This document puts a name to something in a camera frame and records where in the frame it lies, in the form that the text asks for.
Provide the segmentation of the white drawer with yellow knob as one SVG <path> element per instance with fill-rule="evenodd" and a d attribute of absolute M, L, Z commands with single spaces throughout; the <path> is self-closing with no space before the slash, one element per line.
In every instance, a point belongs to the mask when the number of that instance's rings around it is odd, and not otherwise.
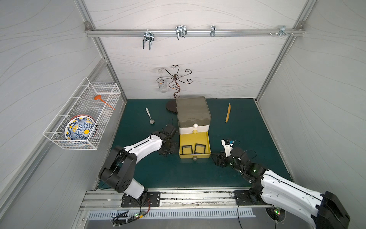
<path fill-rule="evenodd" d="M 202 132 L 208 132 L 210 125 L 199 126 L 198 124 L 194 124 L 192 127 L 184 127 L 179 128 L 179 134 L 197 134 Z"/>

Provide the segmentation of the orange plastic spoon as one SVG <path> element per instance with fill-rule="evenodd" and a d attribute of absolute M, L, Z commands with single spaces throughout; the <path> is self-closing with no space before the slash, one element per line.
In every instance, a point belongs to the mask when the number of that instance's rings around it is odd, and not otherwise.
<path fill-rule="evenodd" d="M 108 106 L 109 108 L 115 110 L 114 107 L 112 107 L 110 104 L 108 104 L 107 102 L 105 102 L 103 99 L 102 99 L 102 96 L 101 95 L 96 95 L 94 97 L 94 100 L 100 100 L 101 102 L 103 102 L 106 106 Z"/>

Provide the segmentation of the metal hook right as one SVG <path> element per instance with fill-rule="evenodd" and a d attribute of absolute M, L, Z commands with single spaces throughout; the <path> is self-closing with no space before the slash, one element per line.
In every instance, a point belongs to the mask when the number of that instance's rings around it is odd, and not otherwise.
<path fill-rule="evenodd" d="M 282 26 L 277 32 L 275 33 L 269 33 L 270 36 L 276 36 L 276 37 L 291 37 L 294 36 L 292 32 L 287 32 L 286 27 Z"/>

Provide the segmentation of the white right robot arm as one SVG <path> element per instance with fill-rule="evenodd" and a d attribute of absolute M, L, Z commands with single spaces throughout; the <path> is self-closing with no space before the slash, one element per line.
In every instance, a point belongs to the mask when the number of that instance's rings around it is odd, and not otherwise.
<path fill-rule="evenodd" d="M 347 229 L 350 216 L 332 192 L 320 193 L 302 187 L 254 163 L 241 148 L 226 146 L 222 154 L 212 154 L 217 166 L 231 167 L 251 184 L 252 203 L 264 202 L 301 218 L 315 229 Z"/>

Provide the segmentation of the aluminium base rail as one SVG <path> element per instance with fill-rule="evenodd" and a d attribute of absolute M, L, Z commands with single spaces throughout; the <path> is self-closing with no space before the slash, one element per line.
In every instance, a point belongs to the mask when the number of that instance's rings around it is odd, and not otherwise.
<path fill-rule="evenodd" d="M 204 209 L 235 207 L 235 191 L 245 192 L 249 187 L 206 187 L 206 188 L 161 188 L 149 189 L 160 192 L 160 196 L 150 198 L 159 203 L 159 210 Z M 125 197 L 112 189 L 88 191 L 80 205 L 80 210 L 120 210 L 124 208 Z"/>

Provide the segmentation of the clear glass cup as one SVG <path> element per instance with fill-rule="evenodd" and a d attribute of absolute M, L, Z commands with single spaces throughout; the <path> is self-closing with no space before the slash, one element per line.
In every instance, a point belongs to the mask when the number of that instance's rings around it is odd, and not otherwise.
<path fill-rule="evenodd" d="M 158 69 L 157 72 L 160 74 L 160 76 L 156 79 L 159 91 L 161 93 L 166 93 L 168 91 L 167 80 L 169 79 L 169 77 L 164 75 L 164 73 L 166 72 L 164 68 Z"/>

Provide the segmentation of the yellow drawer with grey knob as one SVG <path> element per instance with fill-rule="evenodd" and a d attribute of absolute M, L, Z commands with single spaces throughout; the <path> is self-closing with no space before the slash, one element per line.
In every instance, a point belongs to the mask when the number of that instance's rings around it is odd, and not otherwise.
<path fill-rule="evenodd" d="M 206 145 L 205 154 L 194 154 L 195 144 Z M 182 155 L 181 147 L 185 146 L 185 145 L 192 145 L 193 154 Z M 186 135 L 179 136 L 179 157 L 180 157 L 180 159 L 198 160 L 201 158 L 209 158 L 210 156 L 211 156 L 211 148 L 210 148 L 208 132 L 202 132 L 202 133 L 197 133 L 197 134 L 186 134 Z"/>

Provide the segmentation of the metal hook centre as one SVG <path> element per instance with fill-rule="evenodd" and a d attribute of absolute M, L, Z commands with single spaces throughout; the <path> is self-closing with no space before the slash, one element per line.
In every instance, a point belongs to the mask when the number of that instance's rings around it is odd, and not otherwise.
<path fill-rule="evenodd" d="M 177 26 L 175 28 L 176 37 L 179 40 L 180 38 L 186 38 L 187 35 L 187 27 L 184 25 Z"/>

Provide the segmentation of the black brooch box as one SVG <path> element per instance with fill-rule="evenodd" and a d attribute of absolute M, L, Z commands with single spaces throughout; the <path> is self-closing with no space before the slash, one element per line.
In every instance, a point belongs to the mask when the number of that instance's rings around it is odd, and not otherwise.
<path fill-rule="evenodd" d="M 185 145 L 181 147 L 182 155 L 191 155 L 193 154 L 193 147 L 192 145 Z"/>
<path fill-rule="evenodd" d="M 195 144 L 194 154 L 205 154 L 206 145 L 204 144 Z"/>

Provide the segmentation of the metal hook small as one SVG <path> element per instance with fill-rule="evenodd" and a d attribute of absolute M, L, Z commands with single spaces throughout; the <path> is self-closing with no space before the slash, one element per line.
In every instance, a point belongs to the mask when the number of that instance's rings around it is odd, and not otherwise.
<path fill-rule="evenodd" d="M 216 30 L 216 26 L 211 26 L 210 28 L 210 37 L 215 37 L 215 30 Z"/>

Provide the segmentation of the dark metal scroll stand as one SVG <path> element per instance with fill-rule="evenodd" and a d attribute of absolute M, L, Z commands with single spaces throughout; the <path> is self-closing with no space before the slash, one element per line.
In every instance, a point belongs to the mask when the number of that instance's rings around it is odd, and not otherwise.
<path fill-rule="evenodd" d="M 180 74 L 180 66 L 179 65 L 172 65 L 171 68 L 173 70 L 175 70 L 174 73 L 171 73 L 168 69 L 166 68 L 159 68 L 157 70 L 158 73 L 161 74 L 160 77 L 158 77 L 156 79 L 156 82 L 160 85 L 166 83 L 168 80 L 170 80 L 170 82 L 167 84 L 167 86 L 170 89 L 174 90 L 173 93 L 173 101 L 170 101 L 166 104 L 166 109 L 170 112 L 176 113 L 177 114 L 177 99 L 180 98 L 179 93 L 181 92 L 181 85 L 180 84 L 185 84 L 185 85 L 190 85 L 193 83 L 193 80 L 190 78 L 187 78 L 189 75 L 191 75 L 193 72 L 191 69 L 185 69 L 184 70 L 184 74 Z"/>

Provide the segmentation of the aluminium top rail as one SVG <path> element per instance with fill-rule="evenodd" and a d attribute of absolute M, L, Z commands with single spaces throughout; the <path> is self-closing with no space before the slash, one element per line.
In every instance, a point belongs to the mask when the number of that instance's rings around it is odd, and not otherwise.
<path fill-rule="evenodd" d="M 210 37 L 210 28 L 204 29 L 192 29 L 187 28 L 188 37 Z M 223 29 L 216 27 L 215 37 L 276 37 L 270 36 L 269 33 L 277 32 L 279 28 L 274 29 Z M 176 37 L 175 28 L 173 29 L 85 29 L 85 33 L 88 37 L 140 37 L 144 36 L 144 33 L 150 31 L 155 35 L 155 38 L 160 37 Z M 302 26 L 296 28 L 286 28 L 287 32 L 292 32 L 294 36 L 303 36 L 305 30 Z"/>

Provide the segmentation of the olive green drawer cabinet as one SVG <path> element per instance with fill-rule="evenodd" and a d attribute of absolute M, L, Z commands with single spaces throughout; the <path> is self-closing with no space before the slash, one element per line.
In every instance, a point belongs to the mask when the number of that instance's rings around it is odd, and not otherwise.
<path fill-rule="evenodd" d="M 210 110 L 204 96 L 176 100 L 178 126 L 180 128 L 207 126 L 211 123 Z"/>

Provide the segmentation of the yellow wooden knife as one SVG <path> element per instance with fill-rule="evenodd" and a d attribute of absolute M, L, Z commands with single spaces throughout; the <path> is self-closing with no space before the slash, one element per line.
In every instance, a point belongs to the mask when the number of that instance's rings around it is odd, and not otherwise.
<path fill-rule="evenodd" d="M 228 109 L 227 109 L 227 115 L 226 115 L 225 123 L 228 123 L 229 117 L 230 117 L 230 113 L 231 113 L 231 104 L 229 103 Z"/>

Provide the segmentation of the metal spoon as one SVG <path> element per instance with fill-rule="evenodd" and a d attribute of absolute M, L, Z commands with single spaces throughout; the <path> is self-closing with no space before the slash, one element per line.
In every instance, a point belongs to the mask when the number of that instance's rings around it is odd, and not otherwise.
<path fill-rule="evenodd" d="M 153 125 L 153 124 L 155 123 L 155 121 L 152 119 L 149 109 L 148 109 L 148 108 L 146 108 L 145 110 L 146 110 L 146 112 L 147 112 L 147 114 L 148 114 L 148 116 L 149 116 L 149 119 L 150 119 L 150 120 L 149 120 L 149 123 L 150 123 L 151 125 Z"/>

